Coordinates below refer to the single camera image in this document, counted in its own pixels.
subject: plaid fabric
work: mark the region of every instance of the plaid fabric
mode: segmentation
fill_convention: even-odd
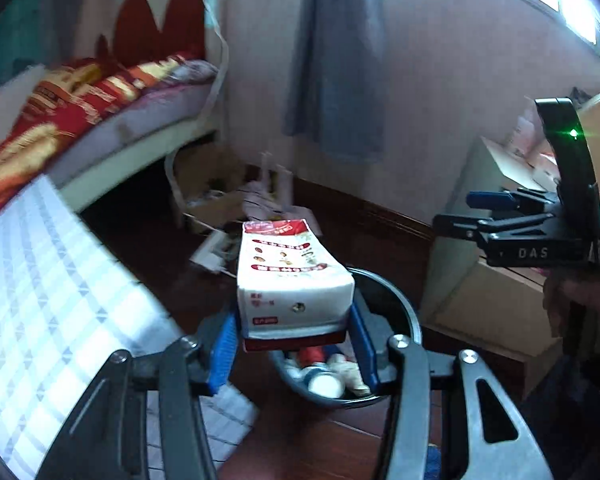
[[[157,352],[180,335],[45,175],[0,212],[0,456],[19,479],[114,350]]]
[[[231,384],[222,386],[213,399],[202,397],[200,410],[211,458],[219,468],[251,431],[258,412],[249,399]],[[150,480],[164,480],[158,392],[147,395],[146,441]]]

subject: human hand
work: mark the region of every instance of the human hand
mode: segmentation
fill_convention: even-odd
[[[571,302],[600,314],[600,272],[591,269],[553,269],[544,281],[542,306],[547,311],[553,337],[567,329]]]

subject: cardboard box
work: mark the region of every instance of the cardboard box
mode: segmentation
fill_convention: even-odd
[[[216,228],[244,217],[244,193],[238,188],[244,183],[246,166],[228,146],[208,143],[184,148],[173,169],[188,214]],[[224,194],[211,197],[210,191]]]
[[[533,269],[490,267],[481,256],[427,326],[520,362],[526,395],[562,354],[542,308],[543,283]]]

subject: wall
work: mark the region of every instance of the wall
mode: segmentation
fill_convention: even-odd
[[[112,38],[118,7],[114,4],[114,0],[82,0],[75,27],[75,57],[93,56],[95,43],[100,34]]]
[[[329,160],[280,134],[300,0],[227,0],[230,139],[301,177],[428,222],[477,136],[501,141],[524,96],[600,91],[600,60],[521,0],[385,0],[386,149],[369,167]],[[122,0],[114,0],[117,6]]]
[[[0,142],[11,131],[20,109],[44,74],[45,67],[35,65],[0,87]]]

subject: curtain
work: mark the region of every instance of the curtain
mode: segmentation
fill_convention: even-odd
[[[383,0],[302,0],[285,133],[351,162],[378,158],[384,43]]]

